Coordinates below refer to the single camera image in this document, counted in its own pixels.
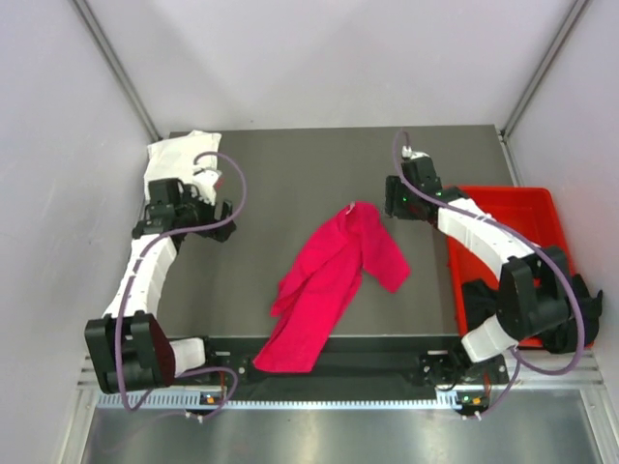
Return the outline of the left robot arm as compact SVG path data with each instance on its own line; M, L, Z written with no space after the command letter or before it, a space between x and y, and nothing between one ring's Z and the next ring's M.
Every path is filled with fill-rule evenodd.
M185 237L225 242L235 231L233 204L202 195L196 183L150 181L145 217L132 231L130 260L119 290L84 337L101 390L107 394L164 388L181 374L209 383L219 360L199 338L170 340L156 319L167 273Z

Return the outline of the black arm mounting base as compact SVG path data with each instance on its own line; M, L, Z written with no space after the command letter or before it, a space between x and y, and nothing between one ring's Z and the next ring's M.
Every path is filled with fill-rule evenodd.
M266 373L252 360L265 344L262 336L202 339L209 366L227 366L239 376L237 399L386 400L430 399L436 387L454 381L462 387L493 388L508 382L505 359L497 356L457 374L447 351L455 335L333 336L313 370L302 374Z

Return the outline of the pink t-shirt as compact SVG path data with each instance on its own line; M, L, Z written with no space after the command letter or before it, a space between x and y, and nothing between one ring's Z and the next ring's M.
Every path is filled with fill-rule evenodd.
M368 273L391 293L410 275L376 206L354 202L304 244L278 286L270 314L278 319L253 360L267 373L309 373Z

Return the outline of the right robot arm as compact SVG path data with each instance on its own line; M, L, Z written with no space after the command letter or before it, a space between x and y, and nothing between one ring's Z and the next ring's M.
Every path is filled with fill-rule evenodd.
M474 382L486 372L487 360L570 320L576 324L576 347L567 368L573 369L585 348L584 323L564 251L538 246L484 212L460 188L444 188L424 153L397 159L395 168L386 195L388 215L432 224L498 280L493 315L466 333L452 352L454 375Z

